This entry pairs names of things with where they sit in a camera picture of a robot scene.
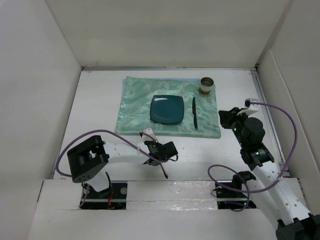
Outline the dark metal fork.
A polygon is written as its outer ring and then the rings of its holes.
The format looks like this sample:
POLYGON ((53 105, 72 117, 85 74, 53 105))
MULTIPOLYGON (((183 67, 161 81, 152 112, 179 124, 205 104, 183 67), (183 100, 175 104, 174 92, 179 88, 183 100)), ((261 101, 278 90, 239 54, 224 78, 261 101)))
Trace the dark metal fork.
POLYGON ((162 163, 160 164, 160 167, 161 167, 161 170, 162 170, 162 172, 163 172, 163 174, 164 174, 164 177, 165 177, 166 179, 168 179, 168 178, 169 178, 168 173, 167 173, 167 171, 165 170, 165 168, 164 168, 164 166, 162 165, 162 163))

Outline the dark metal knife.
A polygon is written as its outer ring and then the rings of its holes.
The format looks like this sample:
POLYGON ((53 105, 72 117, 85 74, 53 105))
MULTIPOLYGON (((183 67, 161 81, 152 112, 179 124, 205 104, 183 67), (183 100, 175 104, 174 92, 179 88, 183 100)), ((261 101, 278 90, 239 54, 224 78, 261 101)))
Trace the dark metal knife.
POLYGON ((197 121, 197 108, 196 108, 196 98, 192 99, 192 114, 193 114, 193 124, 194 128, 198 130, 198 121, 197 121))

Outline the teal square plate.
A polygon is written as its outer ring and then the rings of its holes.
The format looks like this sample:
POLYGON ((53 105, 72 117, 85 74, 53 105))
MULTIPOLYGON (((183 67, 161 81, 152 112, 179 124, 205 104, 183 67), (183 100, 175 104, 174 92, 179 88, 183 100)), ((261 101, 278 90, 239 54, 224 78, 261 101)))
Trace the teal square plate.
POLYGON ((150 120, 164 125, 175 125, 183 121, 184 100, 177 95, 154 95, 150 104, 150 120))

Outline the metal cup with cork base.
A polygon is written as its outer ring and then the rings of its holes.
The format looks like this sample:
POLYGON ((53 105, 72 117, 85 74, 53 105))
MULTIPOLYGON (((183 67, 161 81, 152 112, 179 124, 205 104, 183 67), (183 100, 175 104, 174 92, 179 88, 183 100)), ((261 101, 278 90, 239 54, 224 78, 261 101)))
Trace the metal cup with cork base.
POLYGON ((214 80, 210 77, 203 77, 200 80, 199 93, 202 95, 209 95, 214 86, 214 80))

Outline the green patterned cloth placemat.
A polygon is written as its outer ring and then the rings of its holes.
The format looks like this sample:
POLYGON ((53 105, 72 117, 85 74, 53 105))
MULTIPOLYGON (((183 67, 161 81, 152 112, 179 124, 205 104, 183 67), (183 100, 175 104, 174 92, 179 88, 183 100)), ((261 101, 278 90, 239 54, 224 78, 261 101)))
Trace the green patterned cloth placemat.
POLYGON ((219 139, 221 129, 216 100, 216 89, 209 95, 199 92, 198 78, 137 78, 128 76, 123 81, 122 98, 115 132, 120 135, 138 135, 151 128, 155 135, 219 139), (151 121, 150 106, 154 95, 181 96, 184 117, 177 124, 151 121), (195 97, 198 130, 194 127, 192 101, 195 97))

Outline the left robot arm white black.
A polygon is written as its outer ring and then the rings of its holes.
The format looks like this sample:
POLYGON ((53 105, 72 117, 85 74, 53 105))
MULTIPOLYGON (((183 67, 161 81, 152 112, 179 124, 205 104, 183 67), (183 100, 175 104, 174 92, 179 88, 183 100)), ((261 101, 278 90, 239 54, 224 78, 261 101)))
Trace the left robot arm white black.
POLYGON ((104 142, 100 135, 89 137, 67 151, 73 183, 89 185, 100 198, 111 194, 111 180, 104 170, 107 164, 134 163, 157 167, 178 159, 178 151, 172 141, 165 144, 145 137, 141 143, 116 144, 104 142))

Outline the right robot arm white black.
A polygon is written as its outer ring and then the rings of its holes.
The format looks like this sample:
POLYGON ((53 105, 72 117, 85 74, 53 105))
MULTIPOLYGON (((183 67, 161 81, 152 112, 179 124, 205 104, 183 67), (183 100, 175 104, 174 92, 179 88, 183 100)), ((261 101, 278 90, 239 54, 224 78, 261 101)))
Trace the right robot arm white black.
POLYGON ((240 155, 249 170, 244 178, 231 184, 237 197, 249 192, 253 203, 271 223, 278 240, 318 240, 320 216, 314 215, 298 199, 290 186, 280 177, 281 169, 263 144, 263 123, 247 114, 252 110, 234 107, 218 112, 220 124, 234 133, 241 149, 240 155))

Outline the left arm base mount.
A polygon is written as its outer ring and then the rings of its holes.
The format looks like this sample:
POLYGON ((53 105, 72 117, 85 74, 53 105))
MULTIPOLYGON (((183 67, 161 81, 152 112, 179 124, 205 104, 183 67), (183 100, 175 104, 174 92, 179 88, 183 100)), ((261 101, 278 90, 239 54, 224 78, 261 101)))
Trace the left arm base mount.
POLYGON ((126 210, 128 183, 126 181, 112 181, 108 189, 97 192, 93 187, 81 184, 83 193, 80 208, 83 210, 126 210))

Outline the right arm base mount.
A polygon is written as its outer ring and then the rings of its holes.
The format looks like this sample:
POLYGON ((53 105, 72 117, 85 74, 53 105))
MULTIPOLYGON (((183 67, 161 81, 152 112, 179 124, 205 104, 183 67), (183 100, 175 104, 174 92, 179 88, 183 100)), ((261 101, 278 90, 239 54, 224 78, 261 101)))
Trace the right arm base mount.
POLYGON ((247 202, 247 196, 245 194, 222 188, 217 183, 215 184, 215 188, 211 191, 211 195, 216 197, 219 210, 229 209, 232 211, 239 211, 244 206, 246 206, 247 209, 257 208, 253 201, 250 200, 247 202))

